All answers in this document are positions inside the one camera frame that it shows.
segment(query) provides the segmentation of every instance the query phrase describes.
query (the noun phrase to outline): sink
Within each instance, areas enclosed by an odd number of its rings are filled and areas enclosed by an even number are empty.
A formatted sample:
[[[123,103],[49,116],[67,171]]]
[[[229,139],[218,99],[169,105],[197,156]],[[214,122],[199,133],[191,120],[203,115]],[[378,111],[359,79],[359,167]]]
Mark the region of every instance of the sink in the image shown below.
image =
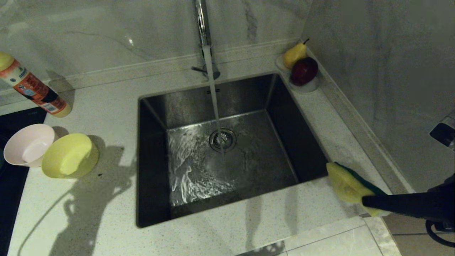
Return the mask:
[[[139,100],[137,225],[146,227],[327,175],[277,74]]]

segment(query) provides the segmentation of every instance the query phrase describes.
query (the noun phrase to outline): wall outlet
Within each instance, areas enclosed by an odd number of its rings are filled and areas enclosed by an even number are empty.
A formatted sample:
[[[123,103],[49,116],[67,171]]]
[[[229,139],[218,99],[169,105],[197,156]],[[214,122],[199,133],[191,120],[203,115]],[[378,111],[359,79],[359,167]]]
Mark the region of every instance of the wall outlet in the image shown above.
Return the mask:
[[[431,130],[430,136],[455,152],[455,111],[444,117]]]

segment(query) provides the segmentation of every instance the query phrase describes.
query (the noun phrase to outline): yellow cap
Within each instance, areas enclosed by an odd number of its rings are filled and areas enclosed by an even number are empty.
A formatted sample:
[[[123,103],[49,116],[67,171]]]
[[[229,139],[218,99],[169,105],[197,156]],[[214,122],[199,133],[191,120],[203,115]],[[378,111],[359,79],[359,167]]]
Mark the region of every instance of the yellow cap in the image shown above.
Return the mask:
[[[13,64],[14,58],[6,52],[0,51],[0,72]]]
[[[57,114],[53,114],[54,117],[58,117],[58,118],[64,118],[65,116],[67,116],[69,113],[71,112],[71,106],[66,103],[66,106],[64,109],[62,109],[62,111],[58,112]]]

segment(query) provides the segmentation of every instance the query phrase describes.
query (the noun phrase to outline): bowl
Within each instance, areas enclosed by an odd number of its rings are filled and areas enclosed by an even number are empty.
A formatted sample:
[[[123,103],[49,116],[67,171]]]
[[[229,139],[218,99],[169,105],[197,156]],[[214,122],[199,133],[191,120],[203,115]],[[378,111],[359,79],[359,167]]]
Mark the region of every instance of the bowl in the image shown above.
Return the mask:
[[[57,134],[49,125],[32,124],[19,130],[8,140],[3,157],[13,165],[39,167],[44,153],[57,139]]]
[[[51,178],[75,179],[89,173],[98,162],[98,149],[82,133],[68,134],[46,151],[41,169]]]

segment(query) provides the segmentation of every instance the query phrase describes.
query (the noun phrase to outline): sink drain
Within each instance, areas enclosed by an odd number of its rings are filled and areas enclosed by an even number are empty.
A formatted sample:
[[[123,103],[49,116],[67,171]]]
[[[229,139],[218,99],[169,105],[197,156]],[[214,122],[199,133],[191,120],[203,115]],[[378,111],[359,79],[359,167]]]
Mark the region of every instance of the sink drain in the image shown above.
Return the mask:
[[[235,137],[235,133],[233,131],[221,128],[221,134],[218,133],[218,131],[214,131],[210,135],[208,142],[213,150],[221,152],[223,149],[224,152],[228,152],[235,147],[237,138]]]

